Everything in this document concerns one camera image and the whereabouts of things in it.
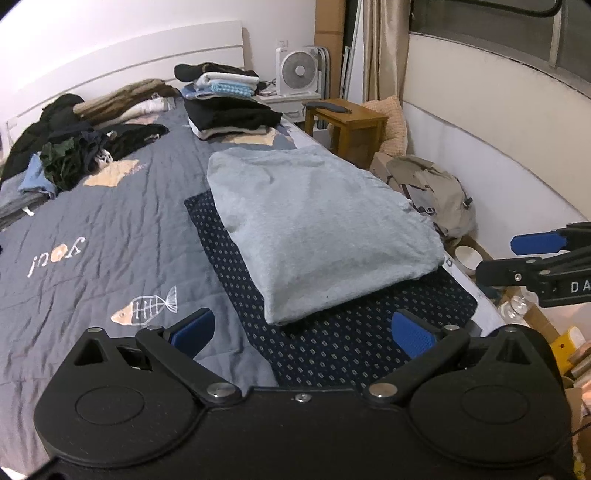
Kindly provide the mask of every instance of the white bowl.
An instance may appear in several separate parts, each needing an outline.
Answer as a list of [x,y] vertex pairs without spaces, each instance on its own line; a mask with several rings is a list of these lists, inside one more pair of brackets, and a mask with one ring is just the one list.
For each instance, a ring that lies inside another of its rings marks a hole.
[[457,267],[469,277],[476,274],[476,267],[482,262],[481,254],[466,245],[456,248],[454,258],[457,261]]

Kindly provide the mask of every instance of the folded clothes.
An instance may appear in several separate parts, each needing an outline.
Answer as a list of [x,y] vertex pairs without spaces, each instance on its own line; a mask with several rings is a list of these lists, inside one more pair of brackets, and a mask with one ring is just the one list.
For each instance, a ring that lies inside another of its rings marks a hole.
[[[202,87],[196,90],[192,83],[189,83],[181,88],[181,95],[183,95],[185,100],[207,100],[208,98],[220,98],[224,96],[239,99],[246,98],[241,95],[234,95],[233,93],[216,93],[212,90],[211,86]],[[251,100],[251,102],[256,102],[252,96],[249,96],[248,98]]]
[[185,100],[185,110],[199,130],[217,127],[238,127],[255,130],[261,126],[274,127],[281,113],[268,105],[230,97],[208,100]]
[[168,112],[169,110],[174,110],[175,108],[176,104],[174,103],[174,97],[158,97],[152,98],[150,100],[144,100],[143,102],[140,102],[137,105],[134,105],[133,107],[129,108],[121,115],[119,115],[117,118],[108,120],[106,122],[101,123],[100,125],[97,125],[96,129],[99,130],[110,125],[122,124],[127,120],[138,118],[144,115],[149,115],[151,113]]
[[214,80],[224,80],[227,82],[241,82],[252,86],[256,90],[260,79],[259,77],[250,77],[248,75],[240,75],[236,73],[224,73],[224,72],[206,72],[201,75],[197,80],[193,82],[196,90],[202,87],[206,87],[211,84]]
[[264,135],[267,133],[266,127],[260,127],[255,129],[238,128],[238,127],[217,127],[210,128],[209,130],[199,130],[195,124],[189,119],[189,126],[197,138],[200,140],[207,140],[208,138],[217,134],[252,134],[252,135]]
[[154,94],[160,97],[174,97],[177,91],[163,80],[146,79],[130,83],[114,92],[74,106],[73,112],[92,125],[99,125],[122,115],[129,108]]
[[210,88],[212,92],[221,94],[230,93],[246,98],[250,98],[255,94],[255,89],[247,83],[231,82],[228,80],[214,80],[211,82]]
[[187,65],[186,63],[180,63],[174,68],[174,76],[181,82],[192,82],[197,80],[206,72],[237,73],[238,75],[258,77],[254,70],[242,70],[237,67],[222,65],[212,61],[206,61],[204,63],[200,63],[199,65]]

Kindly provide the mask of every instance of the white fan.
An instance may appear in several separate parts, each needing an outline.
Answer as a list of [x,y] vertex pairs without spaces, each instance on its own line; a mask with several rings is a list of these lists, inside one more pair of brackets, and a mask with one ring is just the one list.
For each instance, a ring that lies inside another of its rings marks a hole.
[[275,53],[279,95],[318,90],[318,61],[315,48],[306,47],[300,50],[278,48]]

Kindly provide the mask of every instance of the cardboard panel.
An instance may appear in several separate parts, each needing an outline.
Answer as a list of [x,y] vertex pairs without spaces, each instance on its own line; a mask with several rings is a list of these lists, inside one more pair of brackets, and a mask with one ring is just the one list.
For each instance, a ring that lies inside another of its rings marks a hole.
[[339,97],[340,69],[343,64],[345,0],[316,0],[314,45],[330,52],[330,97]]

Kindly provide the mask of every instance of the stack of folded clothes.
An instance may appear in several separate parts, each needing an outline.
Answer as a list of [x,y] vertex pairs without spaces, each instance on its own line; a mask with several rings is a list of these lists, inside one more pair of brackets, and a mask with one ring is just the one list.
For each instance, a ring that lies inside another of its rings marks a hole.
[[207,62],[176,65],[174,75],[190,82],[181,93],[191,130],[201,140],[216,134],[265,134],[281,121],[281,113],[253,98],[260,82],[253,70]]

